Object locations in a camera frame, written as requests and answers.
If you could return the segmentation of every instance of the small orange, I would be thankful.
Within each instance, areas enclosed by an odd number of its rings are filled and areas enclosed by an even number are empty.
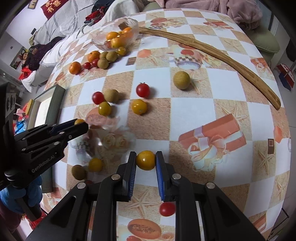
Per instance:
[[[116,38],[117,36],[118,36],[118,32],[110,32],[107,34],[106,39],[110,40],[110,39]]]
[[[147,111],[147,104],[141,99],[136,99],[131,103],[131,109],[135,114],[141,115]]]
[[[131,31],[131,27],[127,27],[124,30],[122,30],[122,33],[125,34],[127,32]]]
[[[110,42],[111,42],[111,48],[124,47],[126,44],[126,40],[125,38],[122,37],[122,35],[120,37],[111,39]]]
[[[126,54],[126,48],[124,47],[119,47],[118,50],[116,51],[120,56],[124,56]]]
[[[92,51],[87,55],[87,60],[92,63],[95,59],[100,58],[100,52],[99,51]]]
[[[77,124],[80,124],[83,122],[85,122],[84,119],[77,119],[77,120],[75,120],[74,125],[77,125]]]
[[[81,64],[79,62],[73,62],[69,67],[71,74],[79,74],[81,71]]]

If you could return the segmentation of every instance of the hand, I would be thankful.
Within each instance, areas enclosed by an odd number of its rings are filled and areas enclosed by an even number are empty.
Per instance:
[[[37,51],[38,51],[38,49],[33,49],[33,51],[32,51],[32,54],[36,54],[37,53]]]
[[[13,186],[8,186],[7,188],[0,191],[0,200],[2,203],[11,211],[19,214],[23,214],[23,209],[15,201],[17,198],[28,195],[28,205],[30,207],[35,206],[42,200],[42,191],[39,187],[42,184],[41,176],[37,177],[32,181],[26,189],[16,189]]]

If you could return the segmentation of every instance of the picture frame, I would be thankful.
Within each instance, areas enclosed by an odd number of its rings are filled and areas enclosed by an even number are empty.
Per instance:
[[[17,55],[14,57],[10,66],[16,70],[23,63],[22,56],[26,52],[28,52],[28,50],[25,47],[22,47]]]
[[[38,2],[38,0],[32,0],[28,5],[28,9],[35,9],[37,2]]]

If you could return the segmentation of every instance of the screw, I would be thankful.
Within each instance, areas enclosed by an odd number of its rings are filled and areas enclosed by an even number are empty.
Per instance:
[[[174,174],[172,175],[172,178],[175,179],[175,180],[178,180],[178,179],[181,179],[181,175],[178,174],[178,173],[174,173]]]
[[[78,183],[77,184],[77,188],[78,189],[83,189],[83,188],[85,188],[86,187],[86,184],[85,183]]]
[[[216,185],[214,183],[209,182],[206,184],[206,186],[208,189],[214,189]]]
[[[120,178],[120,175],[119,174],[113,174],[111,176],[112,180],[118,180]]]

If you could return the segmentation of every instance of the wooden stick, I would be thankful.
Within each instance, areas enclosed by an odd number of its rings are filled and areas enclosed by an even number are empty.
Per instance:
[[[230,58],[228,55],[224,54],[220,50],[214,48],[211,45],[200,42],[196,39],[185,37],[179,34],[164,32],[161,30],[152,30],[144,27],[140,27],[140,34],[150,34],[154,36],[164,37],[187,46],[196,48],[206,54],[209,54],[234,68],[243,77],[245,77],[249,82],[251,82],[269,101],[270,103],[279,110],[281,107],[281,101],[279,97],[272,91],[272,89],[254,72],[248,69],[246,66],[240,64],[234,59]]]

